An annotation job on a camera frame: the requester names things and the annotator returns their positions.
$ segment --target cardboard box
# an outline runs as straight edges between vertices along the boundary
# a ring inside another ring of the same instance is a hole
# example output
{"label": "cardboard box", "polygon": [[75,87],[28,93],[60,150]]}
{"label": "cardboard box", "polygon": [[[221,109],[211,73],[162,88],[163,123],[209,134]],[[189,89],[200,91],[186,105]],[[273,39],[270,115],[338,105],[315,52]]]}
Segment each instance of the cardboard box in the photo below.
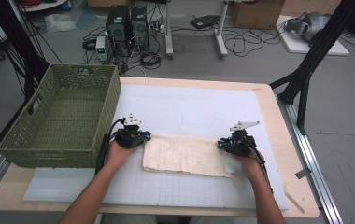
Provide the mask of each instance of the cardboard box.
{"label": "cardboard box", "polygon": [[234,3],[231,18],[236,28],[273,29],[285,0],[262,0],[255,4]]}
{"label": "cardboard box", "polygon": [[130,6],[131,0],[88,0],[88,7],[95,8],[110,8],[113,5],[117,6]]}
{"label": "cardboard box", "polygon": [[341,0],[286,0],[281,15],[300,16],[305,11],[332,15],[340,3]]}

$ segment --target gray floor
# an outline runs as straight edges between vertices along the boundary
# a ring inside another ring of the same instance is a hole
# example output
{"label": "gray floor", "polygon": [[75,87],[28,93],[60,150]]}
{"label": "gray floor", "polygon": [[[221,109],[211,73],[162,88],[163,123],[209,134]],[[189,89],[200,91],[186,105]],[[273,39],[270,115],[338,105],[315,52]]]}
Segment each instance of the gray floor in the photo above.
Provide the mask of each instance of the gray floor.
{"label": "gray floor", "polygon": [[[59,9],[43,13],[56,12],[62,13]],[[81,11],[68,14],[76,21]],[[44,34],[44,37],[64,63],[83,63],[82,37],[104,24],[104,20],[98,20],[89,30]],[[162,66],[146,70],[147,77],[271,83],[294,71],[305,57],[288,53],[279,43],[266,45],[245,58],[230,53],[220,60],[215,40],[210,33],[206,35],[174,33],[177,52],[174,59],[167,60],[162,48]],[[355,223],[355,47],[340,41],[350,54],[348,57],[327,56],[316,70],[309,90],[305,129],[341,218],[345,223]],[[57,63],[50,50],[43,46],[47,61]],[[135,68],[126,75],[144,76]],[[21,90],[12,67],[8,60],[0,61],[0,131],[21,103]],[[0,223],[33,223],[34,220],[54,223],[60,215],[0,212]],[[325,218],[323,215],[314,219],[289,218],[288,222],[325,223]],[[236,223],[254,223],[254,220],[239,218]]]}

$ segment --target computer tower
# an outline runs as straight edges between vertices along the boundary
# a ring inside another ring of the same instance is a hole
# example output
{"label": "computer tower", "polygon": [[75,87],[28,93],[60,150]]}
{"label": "computer tower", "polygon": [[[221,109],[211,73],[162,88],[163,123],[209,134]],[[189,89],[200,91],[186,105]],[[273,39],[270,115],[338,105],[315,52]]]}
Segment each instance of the computer tower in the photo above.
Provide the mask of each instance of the computer tower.
{"label": "computer tower", "polygon": [[135,36],[135,45],[141,50],[149,50],[149,30],[146,7],[133,7],[131,11],[131,23],[133,35]]}
{"label": "computer tower", "polygon": [[129,41],[133,37],[128,6],[112,6],[106,20],[106,29],[113,55],[130,56]]}

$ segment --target human hand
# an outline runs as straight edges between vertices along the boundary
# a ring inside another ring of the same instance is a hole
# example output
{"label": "human hand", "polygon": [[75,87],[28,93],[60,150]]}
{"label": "human hand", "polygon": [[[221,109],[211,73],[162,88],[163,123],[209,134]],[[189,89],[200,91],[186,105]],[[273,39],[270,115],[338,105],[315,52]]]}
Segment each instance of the human hand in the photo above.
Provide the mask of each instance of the human hand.
{"label": "human hand", "polygon": [[259,164],[259,161],[256,159],[256,155],[253,152],[250,152],[247,156],[237,156],[233,155],[233,158],[238,160],[241,163],[242,170],[247,175],[248,179],[251,181],[253,178],[262,177],[263,171],[262,167]]}
{"label": "human hand", "polygon": [[119,169],[128,160],[128,157],[137,150],[121,147],[116,141],[111,141],[106,156],[105,166]]}

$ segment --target forearm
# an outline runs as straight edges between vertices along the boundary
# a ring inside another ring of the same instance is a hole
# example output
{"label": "forearm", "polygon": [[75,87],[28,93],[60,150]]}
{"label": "forearm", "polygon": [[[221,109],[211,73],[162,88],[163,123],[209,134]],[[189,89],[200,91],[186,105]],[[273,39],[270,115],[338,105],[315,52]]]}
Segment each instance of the forearm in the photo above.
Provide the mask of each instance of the forearm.
{"label": "forearm", "polygon": [[104,167],[69,206],[59,223],[92,223],[117,168]]}
{"label": "forearm", "polygon": [[259,224],[286,223],[263,173],[250,178],[256,199],[256,216]]}

